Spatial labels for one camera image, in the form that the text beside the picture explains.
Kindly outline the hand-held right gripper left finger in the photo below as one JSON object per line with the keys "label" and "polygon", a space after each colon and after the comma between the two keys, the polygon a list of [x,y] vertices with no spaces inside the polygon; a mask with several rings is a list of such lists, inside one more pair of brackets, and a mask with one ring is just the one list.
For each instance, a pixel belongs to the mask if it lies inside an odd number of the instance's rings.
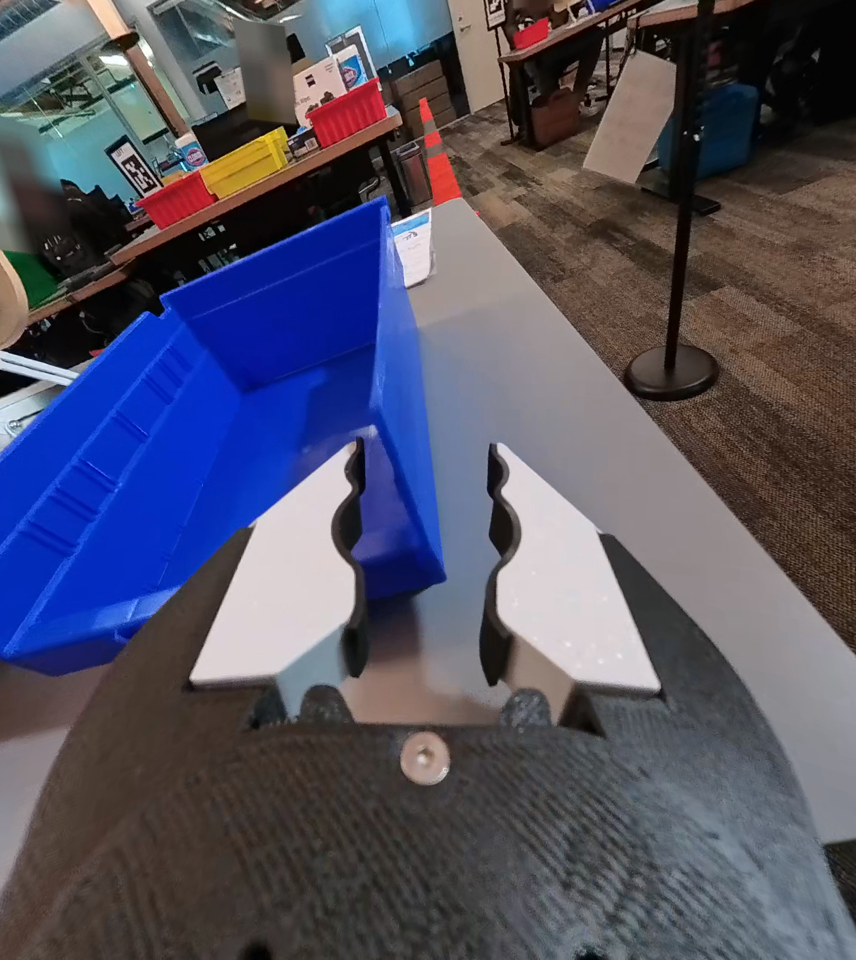
{"label": "hand-held right gripper left finger", "polygon": [[300,703],[358,678],[369,658],[365,574],[353,556],[366,486],[353,438],[263,513],[220,603],[189,683],[272,688]]}

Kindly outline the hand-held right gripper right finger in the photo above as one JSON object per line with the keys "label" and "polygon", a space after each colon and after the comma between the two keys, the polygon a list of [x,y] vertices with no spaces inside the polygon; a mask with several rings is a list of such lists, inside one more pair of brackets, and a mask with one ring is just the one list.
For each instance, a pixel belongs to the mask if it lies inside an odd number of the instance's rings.
{"label": "hand-held right gripper right finger", "polygon": [[489,445],[481,667],[487,684],[533,690],[560,724],[584,695],[662,694],[598,527],[503,442]]}

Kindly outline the blue plastic bin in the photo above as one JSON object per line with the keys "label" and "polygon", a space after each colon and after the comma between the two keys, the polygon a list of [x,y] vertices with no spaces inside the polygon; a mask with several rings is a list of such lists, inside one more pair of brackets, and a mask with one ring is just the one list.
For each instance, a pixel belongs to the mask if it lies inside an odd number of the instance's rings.
{"label": "blue plastic bin", "polygon": [[0,660],[110,663],[237,531],[363,441],[368,599],[445,582],[385,198],[163,294],[0,451]]}

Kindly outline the grey desk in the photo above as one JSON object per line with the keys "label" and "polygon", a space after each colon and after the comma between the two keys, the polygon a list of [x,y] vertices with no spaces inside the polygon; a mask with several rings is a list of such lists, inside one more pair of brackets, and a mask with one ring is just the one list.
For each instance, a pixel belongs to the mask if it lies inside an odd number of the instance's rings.
{"label": "grey desk", "polygon": [[363,722],[489,719],[477,666],[500,441],[638,559],[746,685],[823,842],[856,839],[856,655],[464,200],[434,214],[410,294],[447,581],[372,619],[345,699]]}

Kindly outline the printed paper sheet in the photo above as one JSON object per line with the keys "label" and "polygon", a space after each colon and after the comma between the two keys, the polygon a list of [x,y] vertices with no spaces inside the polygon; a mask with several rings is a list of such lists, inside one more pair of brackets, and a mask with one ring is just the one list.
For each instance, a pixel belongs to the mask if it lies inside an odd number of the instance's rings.
{"label": "printed paper sheet", "polygon": [[426,282],[435,271],[433,209],[425,208],[391,225],[406,289]]}

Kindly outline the green board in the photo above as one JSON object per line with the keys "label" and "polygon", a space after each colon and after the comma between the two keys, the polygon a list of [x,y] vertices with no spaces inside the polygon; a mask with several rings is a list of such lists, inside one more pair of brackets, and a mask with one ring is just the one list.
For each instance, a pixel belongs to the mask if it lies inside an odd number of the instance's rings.
{"label": "green board", "polygon": [[47,304],[59,294],[60,282],[43,259],[21,251],[3,253],[22,282],[29,310]]}

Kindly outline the red storage bin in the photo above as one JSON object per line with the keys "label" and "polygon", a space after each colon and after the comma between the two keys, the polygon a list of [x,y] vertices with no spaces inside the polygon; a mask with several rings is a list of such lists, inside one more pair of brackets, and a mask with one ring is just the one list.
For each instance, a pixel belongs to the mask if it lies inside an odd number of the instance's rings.
{"label": "red storage bin", "polygon": [[343,95],[309,110],[306,121],[326,149],[387,118],[379,79],[356,85]]}
{"label": "red storage bin", "polygon": [[135,207],[143,210],[160,230],[165,230],[216,202],[201,171],[192,171],[137,200]]}

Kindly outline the black backpack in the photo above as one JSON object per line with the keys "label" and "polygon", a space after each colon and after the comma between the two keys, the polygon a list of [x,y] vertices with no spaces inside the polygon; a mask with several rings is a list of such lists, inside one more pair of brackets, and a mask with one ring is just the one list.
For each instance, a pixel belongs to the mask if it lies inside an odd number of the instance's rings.
{"label": "black backpack", "polygon": [[112,251],[132,239],[127,224],[132,215],[115,196],[101,186],[84,191],[70,179],[61,180],[67,207],[67,229],[45,241],[42,258],[59,280],[66,280],[109,260]]}

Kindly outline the wooden-top table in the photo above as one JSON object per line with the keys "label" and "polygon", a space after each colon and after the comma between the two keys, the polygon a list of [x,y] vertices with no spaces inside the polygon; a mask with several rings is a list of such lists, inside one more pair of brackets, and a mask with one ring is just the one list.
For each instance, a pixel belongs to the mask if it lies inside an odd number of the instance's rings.
{"label": "wooden-top table", "polygon": [[392,148],[402,116],[386,118],[168,226],[151,227],[110,261],[162,293],[352,210],[387,189],[402,217],[412,204]]}

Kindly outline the yellow storage bin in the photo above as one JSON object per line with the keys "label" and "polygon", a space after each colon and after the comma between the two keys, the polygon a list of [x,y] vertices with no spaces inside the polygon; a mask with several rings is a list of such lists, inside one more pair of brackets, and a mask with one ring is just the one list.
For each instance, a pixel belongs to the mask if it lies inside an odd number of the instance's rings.
{"label": "yellow storage bin", "polygon": [[207,190],[218,200],[229,198],[286,168],[289,136],[284,126],[265,133],[200,170]]}

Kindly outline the silver trash can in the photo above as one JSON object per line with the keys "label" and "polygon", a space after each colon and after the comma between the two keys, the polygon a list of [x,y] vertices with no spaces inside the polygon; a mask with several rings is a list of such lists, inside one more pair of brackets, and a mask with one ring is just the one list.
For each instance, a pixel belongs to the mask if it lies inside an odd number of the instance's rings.
{"label": "silver trash can", "polygon": [[411,140],[391,154],[409,206],[413,209],[432,206],[433,191],[422,141]]}

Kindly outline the orange traffic cone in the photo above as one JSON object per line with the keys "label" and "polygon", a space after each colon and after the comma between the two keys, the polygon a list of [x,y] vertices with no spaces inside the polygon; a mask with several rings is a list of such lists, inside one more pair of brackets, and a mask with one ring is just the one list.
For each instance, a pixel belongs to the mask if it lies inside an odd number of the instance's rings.
{"label": "orange traffic cone", "polygon": [[462,198],[462,191],[426,98],[419,100],[419,112],[433,206],[437,208]]}

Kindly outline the black white marker tag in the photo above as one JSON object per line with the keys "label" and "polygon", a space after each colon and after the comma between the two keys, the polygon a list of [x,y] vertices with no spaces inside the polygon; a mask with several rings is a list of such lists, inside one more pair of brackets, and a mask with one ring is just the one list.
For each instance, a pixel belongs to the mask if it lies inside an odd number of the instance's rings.
{"label": "black white marker tag", "polygon": [[163,188],[158,175],[127,135],[105,147],[104,152],[134,189],[139,199],[148,197]]}

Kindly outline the brown bag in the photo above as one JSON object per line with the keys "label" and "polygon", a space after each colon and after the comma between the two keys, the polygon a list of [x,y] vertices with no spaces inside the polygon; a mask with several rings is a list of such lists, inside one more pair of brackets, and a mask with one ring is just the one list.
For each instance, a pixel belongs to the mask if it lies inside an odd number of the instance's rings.
{"label": "brown bag", "polygon": [[530,108],[531,138],[537,149],[550,147],[575,135],[582,100],[570,87],[559,87],[536,96]]}

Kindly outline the leaning white board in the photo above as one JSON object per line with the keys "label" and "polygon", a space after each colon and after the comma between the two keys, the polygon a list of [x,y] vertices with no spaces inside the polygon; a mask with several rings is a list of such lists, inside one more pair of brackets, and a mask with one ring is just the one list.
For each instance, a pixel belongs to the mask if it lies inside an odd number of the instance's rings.
{"label": "leaning white board", "polygon": [[633,185],[673,112],[676,80],[670,59],[629,54],[582,169]]}

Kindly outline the blue case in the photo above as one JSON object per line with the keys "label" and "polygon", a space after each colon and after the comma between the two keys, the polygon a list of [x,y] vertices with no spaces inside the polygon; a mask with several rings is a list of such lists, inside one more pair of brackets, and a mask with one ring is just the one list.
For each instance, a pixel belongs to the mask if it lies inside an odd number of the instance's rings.
{"label": "blue case", "polygon": [[731,172],[750,159],[759,114],[759,92],[751,84],[729,82],[704,93],[697,181]]}

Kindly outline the white product box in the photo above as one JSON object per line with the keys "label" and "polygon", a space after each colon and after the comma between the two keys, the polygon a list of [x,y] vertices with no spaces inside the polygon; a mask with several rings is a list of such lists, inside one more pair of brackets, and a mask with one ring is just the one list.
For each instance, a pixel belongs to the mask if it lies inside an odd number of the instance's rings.
{"label": "white product box", "polygon": [[309,114],[338,99],[370,79],[364,57],[354,44],[293,76],[294,110],[300,128],[311,127]]}

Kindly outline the brown cardboard box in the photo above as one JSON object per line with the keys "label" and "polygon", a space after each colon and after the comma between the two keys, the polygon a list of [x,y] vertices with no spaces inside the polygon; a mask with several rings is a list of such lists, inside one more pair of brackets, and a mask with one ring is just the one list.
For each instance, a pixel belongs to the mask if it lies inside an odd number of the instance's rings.
{"label": "brown cardboard box", "polygon": [[438,60],[426,63],[402,76],[391,77],[388,90],[391,102],[398,108],[403,125],[412,138],[422,137],[422,100],[427,101],[436,126],[446,126],[457,118],[446,74]]}

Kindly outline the black stanchion post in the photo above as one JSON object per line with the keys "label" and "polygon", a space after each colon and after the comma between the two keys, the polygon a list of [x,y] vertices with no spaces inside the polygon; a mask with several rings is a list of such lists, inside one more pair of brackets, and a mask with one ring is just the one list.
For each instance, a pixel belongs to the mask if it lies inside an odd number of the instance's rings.
{"label": "black stanchion post", "polygon": [[667,198],[676,206],[676,227],[665,342],[638,354],[624,373],[626,389],[641,400],[679,402],[710,390],[720,376],[715,358],[681,341],[695,185],[701,149],[701,104],[708,70],[714,1],[698,1],[694,24],[677,42],[673,111],[674,163]]}

